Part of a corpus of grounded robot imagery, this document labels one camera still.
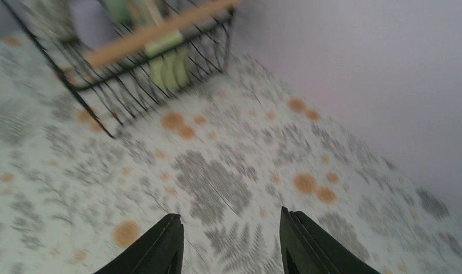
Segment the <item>light green mug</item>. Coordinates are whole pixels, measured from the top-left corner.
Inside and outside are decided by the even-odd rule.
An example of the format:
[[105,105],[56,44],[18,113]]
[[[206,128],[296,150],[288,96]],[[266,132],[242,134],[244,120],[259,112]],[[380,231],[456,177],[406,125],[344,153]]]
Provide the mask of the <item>light green mug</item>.
[[[170,16],[166,1],[104,1],[111,19],[119,23],[130,23],[134,28],[157,27]],[[145,53],[153,56],[168,49],[160,57],[149,63],[149,76],[162,90],[177,90],[189,83],[187,45],[182,45],[184,37],[174,31],[145,46]]]

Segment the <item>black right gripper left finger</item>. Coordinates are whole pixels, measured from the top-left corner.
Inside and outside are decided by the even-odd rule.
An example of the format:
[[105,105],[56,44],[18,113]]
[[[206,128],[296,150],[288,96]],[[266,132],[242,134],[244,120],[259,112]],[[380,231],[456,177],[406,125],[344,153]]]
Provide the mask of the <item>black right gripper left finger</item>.
[[95,274],[181,273],[183,252],[181,216],[169,213]]

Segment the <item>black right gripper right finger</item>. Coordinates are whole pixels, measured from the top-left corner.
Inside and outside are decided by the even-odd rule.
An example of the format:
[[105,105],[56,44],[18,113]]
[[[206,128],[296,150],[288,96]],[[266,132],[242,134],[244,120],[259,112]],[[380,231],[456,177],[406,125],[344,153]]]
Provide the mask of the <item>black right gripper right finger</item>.
[[285,273],[378,274],[302,211],[281,208],[279,239]]

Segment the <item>floral patterned table mat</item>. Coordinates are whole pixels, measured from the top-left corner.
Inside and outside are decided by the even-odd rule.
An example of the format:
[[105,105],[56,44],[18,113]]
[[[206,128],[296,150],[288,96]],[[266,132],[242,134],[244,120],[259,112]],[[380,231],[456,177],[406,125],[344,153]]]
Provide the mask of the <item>floral patterned table mat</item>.
[[281,208],[380,273],[462,273],[462,218],[247,57],[110,138],[0,40],[0,273],[93,273],[168,213],[184,273],[282,273]]

